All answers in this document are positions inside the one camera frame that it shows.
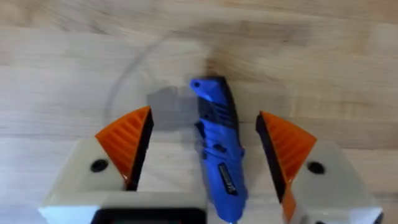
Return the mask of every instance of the blue rotary tool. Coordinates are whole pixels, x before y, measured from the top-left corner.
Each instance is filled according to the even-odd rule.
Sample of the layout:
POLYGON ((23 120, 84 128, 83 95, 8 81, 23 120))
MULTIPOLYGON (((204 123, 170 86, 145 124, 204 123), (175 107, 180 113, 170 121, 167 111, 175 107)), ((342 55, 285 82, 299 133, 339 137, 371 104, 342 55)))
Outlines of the blue rotary tool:
POLYGON ((208 188, 218 216, 236 223, 248 197, 244 185, 239 124, 231 90, 224 77, 193 79, 200 120, 195 124, 204 140, 202 152, 208 188))

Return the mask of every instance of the black grip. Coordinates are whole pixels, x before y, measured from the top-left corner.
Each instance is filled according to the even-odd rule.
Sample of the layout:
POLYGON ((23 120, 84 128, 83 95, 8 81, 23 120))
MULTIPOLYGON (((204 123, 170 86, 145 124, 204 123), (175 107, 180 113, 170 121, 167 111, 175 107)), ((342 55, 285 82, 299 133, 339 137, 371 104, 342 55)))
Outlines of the black grip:
POLYGON ((233 128, 239 134, 238 114, 235 108, 232 92, 225 77, 212 76, 204 80, 214 80, 218 82, 221 94, 226 100, 226 105, 208 101, 202 97, 198 98, 199 116, 201 119, 211 121, 216 124, 233 128))

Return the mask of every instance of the wood grain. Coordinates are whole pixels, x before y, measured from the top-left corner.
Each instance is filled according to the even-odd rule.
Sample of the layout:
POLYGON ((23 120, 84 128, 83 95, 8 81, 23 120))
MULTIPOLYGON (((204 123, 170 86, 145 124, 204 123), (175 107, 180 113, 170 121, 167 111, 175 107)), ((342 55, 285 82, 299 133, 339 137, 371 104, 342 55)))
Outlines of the wood grain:
MULTIPOLYGON (((251 193, 241 223, 282 223, 254 131, 259 110, 337 142, 384 223, 396 223, 397 6, 0 0, 0 223, 44 223, 35 207, 73 142, 146 104, 155 129, 140 190, 201 185, 187 83, 207 70, 227 77, 238 108, 251 193)), ((220 223, 214 210, 209 219, 220 223)))

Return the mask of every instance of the wooden table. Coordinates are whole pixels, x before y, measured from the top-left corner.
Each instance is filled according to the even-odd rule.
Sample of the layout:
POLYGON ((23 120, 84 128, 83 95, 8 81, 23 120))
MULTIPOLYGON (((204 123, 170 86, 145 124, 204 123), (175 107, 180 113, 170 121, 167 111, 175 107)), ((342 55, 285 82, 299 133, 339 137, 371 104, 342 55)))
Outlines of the wooden table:
MULTIPOLYGON (((227 77, 250 191, 240 223, 282 223, 254 120, 337 142, 398 219, 398 1, 0 0, 0 223, 35 207, 73 142, 151 105, 139 190, 201 185, 187 83, 227 77)), ((222 223, 210 210, 210 223, 222 223)))

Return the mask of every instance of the orange jaw pad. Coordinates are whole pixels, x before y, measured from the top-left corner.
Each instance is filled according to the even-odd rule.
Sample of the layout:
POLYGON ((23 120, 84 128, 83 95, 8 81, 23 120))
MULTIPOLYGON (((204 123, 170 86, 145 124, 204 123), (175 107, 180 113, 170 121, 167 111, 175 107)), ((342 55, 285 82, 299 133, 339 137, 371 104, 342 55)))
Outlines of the orange jaw pad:
POLYGON ((298 126, 261 111, 286 182, 291 182, 317 139, 298 126))
POLYGON ((268 166, 287 223, 295 210, 291 183, 317 139, 310 133, 272 114, 261 111, 256 121, 268 166))
POLYGON ((126 182, 136 190, 154 122, 150 106, 117 119, 95 135, 126 182))

